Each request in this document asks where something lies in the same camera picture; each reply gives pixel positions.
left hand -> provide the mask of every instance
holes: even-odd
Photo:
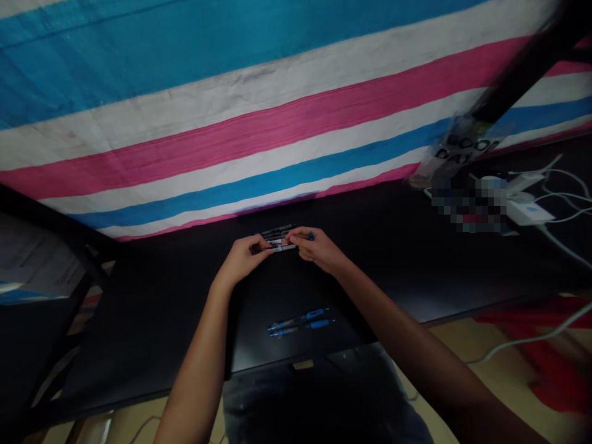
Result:
[[[241,279],[246,278],[257,265],[273,254],[273,250],[262,250],[257,254],[251,254],[251,247],[255,245],[259,245],[262,249],[271,246],[261,234],[235,240],[214,282],[234,287]]]

hand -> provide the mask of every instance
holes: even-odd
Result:
[[[314,240],[308,240],[310,232]],[[286,234],[286,241],[298,245],[300,257],[305,261],[316,263],[321,270],[334,274],[341,267],[347,265],[350,260],[336,246],[322,229],[310,227],[298,227]]]
[[[262,249],[271,246],[261,234],[235,240],[214,279],[214,283],[233,288],[241,279],[247,277],[257,265],[273,254],[273,250],[262,250],[257,254],[251,254],[251,247],[255,245]]]

striped blanket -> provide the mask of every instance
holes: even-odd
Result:
[[[556,5],[2,0],[0,182],[125,241],[400,179]],[[503,120],[590,126],[590,66]]]

floor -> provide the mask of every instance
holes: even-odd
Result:
[[[489,324],[479,324],[473,319],[463,319],[446,325],[430,329],[442,342],[447,344],[463,361],[477,360],[489,349],[505,342],[507,339],[497,327]],[[570,331],[588,351],[592,350],[592,335],[590,331]],[[573,341],[557,338],[555,346],[575,360],[583,359],[581,348],[574,347]],[[510,409],[525,422],[530,424],[544,438],[552,444],[575,442],[575,438],[585,426],[585,418],[573,413],[558,413],[540,403],[528,389],[528,383],[533,381],[535,373],[522,355],[514,348],[507,348],[499,352],[490,361],[472,367],[485,385]],[[401,379],[410,398],[416,396],[417,391],[401,373]],[[149,401],[129,408],[124,408],[111,414],[92,418],[79,440],[84,444],[99,444],[103,441],[105,423],[110,421],[110,430],[106,444],[130,444],[134,435],[151,416],[159,416],[165,407],[167,399]],[[416,411],[424,418],[435,444],[457,443],[454,435],[440,416],[418,397],[411,402]],[[152,443],[158,427],[158,420],[150,420],[136,439],[136,444]],[[64,424],[51,429],[44,444],[63,444],[71,424]],[[224,436],[224,417],[222,408],[212,431],[210,443],[223,444],[228,439]]]

jeans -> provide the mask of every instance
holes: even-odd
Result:
[[[231,444],[347,442],[433,444],[379,343],[277,366],[224,383]]]

